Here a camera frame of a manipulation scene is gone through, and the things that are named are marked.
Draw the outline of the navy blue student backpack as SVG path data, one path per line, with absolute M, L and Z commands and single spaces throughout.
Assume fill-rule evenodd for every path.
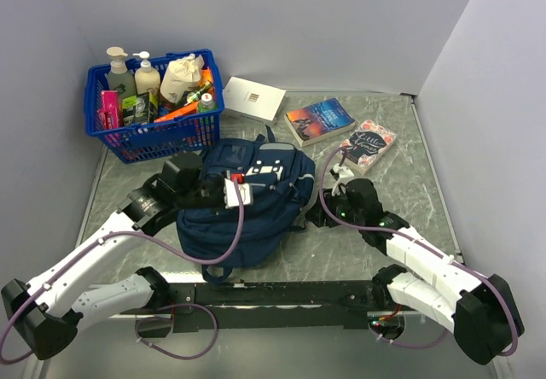
M 235 268 L 261 264 L 294 230 L 294 221 L 311 199 L 316 164 L 291 143 L 273 134 L 255 140 L 223 138 L 202 153 L 205 180 L 237 178 L 252 203 L 237 207 L 186 208 L 177 216 L 182 250 L 201 260 L 203 279 L 214 285 Z

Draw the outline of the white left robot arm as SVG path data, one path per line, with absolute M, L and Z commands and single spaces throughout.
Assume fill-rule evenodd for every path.
M 109 215 L 99 229 L 58 264 L 28 282 L 14 279 L 1 290 L 8 326 L 40 360 L 64 350 L 78 332 L 111 315 L 165 308 L 170 285 L 153 267 L 91 292 L 89 286 L 138 244 L 175 222 L 182 208 L 221 207 L 224 177 L 205 178 L 199 155 L 167 160 Z

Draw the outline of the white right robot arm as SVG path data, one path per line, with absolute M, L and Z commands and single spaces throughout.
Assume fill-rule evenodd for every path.
M 353 179 L 321 189 L 308 212 L 318 227 L 344 225 L 393 260 L 374 278 L 374 303 L 410 307 L 443 326 L 474 362 L 515 352 L 525 328 L 508 283 L 466 267 L 434 247 L 415 227 L 384 210 L 371 181 Z

